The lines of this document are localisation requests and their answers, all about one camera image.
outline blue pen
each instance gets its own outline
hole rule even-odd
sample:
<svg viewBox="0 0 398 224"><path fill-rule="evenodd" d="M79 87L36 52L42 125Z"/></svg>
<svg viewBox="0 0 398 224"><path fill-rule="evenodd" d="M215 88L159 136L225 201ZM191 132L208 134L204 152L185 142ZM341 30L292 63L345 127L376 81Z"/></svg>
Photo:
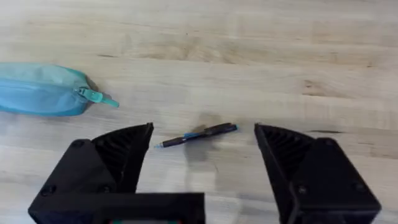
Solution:
<svg viewBox="0 0 398 224"><path fill-rule="evenodd" d="M201 139L201 138L208 138L210 136L216 136L219 134L224 134L224 133L229 133L231 131L235 131L238 129L238 126L236 124L231 124L231 123L225 123L225 124L219 124L216 126L212 126L210 128L206 128L202 132L199 133L187 133L184 134L182 137L174 138L171 140L164 141L158 145L156 145L156 148L164 148L164 147L170 147L170 146L176 146L179 144L184 144L187 141L192 141L195 139Z"/></svg>

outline zipper pull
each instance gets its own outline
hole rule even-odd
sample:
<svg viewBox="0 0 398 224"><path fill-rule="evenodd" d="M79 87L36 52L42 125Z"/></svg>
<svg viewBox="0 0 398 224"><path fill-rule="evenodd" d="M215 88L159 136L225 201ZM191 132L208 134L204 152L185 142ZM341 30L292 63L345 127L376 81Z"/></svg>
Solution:
<svg viewBox="0 0 398 224"><path fill-rule="evenodd" d="M105 103L113 107L119 107L118 102L104 97L102 93L98 93L97 91L80 88L78 92L81 96L84 96L87 100L90 100L94 103Z"/></svg>

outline wood grain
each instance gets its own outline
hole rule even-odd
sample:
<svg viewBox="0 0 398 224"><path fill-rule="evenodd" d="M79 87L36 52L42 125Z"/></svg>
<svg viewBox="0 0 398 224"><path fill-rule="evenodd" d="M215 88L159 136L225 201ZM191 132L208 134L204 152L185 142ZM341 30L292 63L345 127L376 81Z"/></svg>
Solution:
<svg viewBox="0 0 398 224"><path fill-rule="evenodd" d="M150 149L140 192L205 191L208 223L278 223L253 124L338 140L398 223L395 0L0 0L0 60L85 72L121 103L81 116L0 113L0 223L68 145L154 122L151 146L201 125L212 141Z"/></svg>

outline pencil case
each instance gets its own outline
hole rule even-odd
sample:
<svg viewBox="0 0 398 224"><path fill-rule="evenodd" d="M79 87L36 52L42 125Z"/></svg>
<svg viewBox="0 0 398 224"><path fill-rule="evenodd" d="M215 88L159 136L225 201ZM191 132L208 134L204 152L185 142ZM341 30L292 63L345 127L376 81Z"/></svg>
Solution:
<svg viewBox="0 0 398 224"><path fill-rule="evenodd" d="M0 110L42 116L74 116L87 104L119 103L94 91L78 70L44 63L0 63Z"/></svg>

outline table surface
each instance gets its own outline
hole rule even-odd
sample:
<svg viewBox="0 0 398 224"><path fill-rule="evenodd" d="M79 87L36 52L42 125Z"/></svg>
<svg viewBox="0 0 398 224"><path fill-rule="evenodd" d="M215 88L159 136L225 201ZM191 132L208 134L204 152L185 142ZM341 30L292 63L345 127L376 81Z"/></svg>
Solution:
<svg viewBox="0 0 398 224"><path fill-rule="evenodd" d="M0 223L27 207L68 145L154 122L140 192L206 192L207 222L278 223L262 122L335 138L398 223L398 1L0 0L2 62L85 72L121 104L76 117L0 113ZM223 122L211 141L152 146Z"/></svg>

